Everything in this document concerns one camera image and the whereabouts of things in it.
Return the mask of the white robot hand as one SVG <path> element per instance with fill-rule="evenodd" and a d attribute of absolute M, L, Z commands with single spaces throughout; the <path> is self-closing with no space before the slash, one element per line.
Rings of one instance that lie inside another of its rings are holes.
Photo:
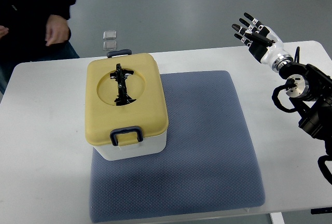
<path fill-rule="evenodd" d="M 240 18 L 239 21 L 244 26 L 232 24 L 231 27 L 236 31 L 234 36 L 244 36 L 252 41 L 248 50 L 259 63 L 268 65 L 274 72 L 278 73 L 283 65 L 293 61 L 293 57 L 284 50 L 281 39 L 270 27 L 261 28 L 262 23 L 247 12 L 244 13 L 244 16 L 251 23 Z"/>

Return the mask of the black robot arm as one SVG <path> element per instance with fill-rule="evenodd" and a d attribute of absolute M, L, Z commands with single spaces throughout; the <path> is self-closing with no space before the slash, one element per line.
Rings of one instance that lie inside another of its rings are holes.
<path fill-rule="evenodd" d="M 285 113 L 299 113 L 298 126 L 312 138 L 324 141 L 326 154 L 317 163 L 330 183 L 326 162 L 331 161 L 331 77 L 314 65 L 300 63 L 299 48 L 291 56 L 278 35 L 249 13 L 239 21 L 232 25 L 234 36 L 259 63 L 268 65 L 285 80 L 273 91 L 274 105 Z"/>

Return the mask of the person's left hand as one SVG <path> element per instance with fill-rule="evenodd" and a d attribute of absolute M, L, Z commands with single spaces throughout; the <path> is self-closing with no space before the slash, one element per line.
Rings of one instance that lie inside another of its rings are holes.
<path fill-rule="evenodd" d="M 71 31 L 65 18 L 50 15 L 46 23 L 46 46 L 61 44 L 70 39 Z"/>

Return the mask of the person's right hand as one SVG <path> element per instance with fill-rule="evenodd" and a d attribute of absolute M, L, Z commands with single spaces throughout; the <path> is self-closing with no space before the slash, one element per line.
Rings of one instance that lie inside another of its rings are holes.
<path fill-rule="evenodd" d="M 9 33 L 9 28 L 0 26 L 0 39 L 2 39 L 4 36 L 6 36 Z"/>

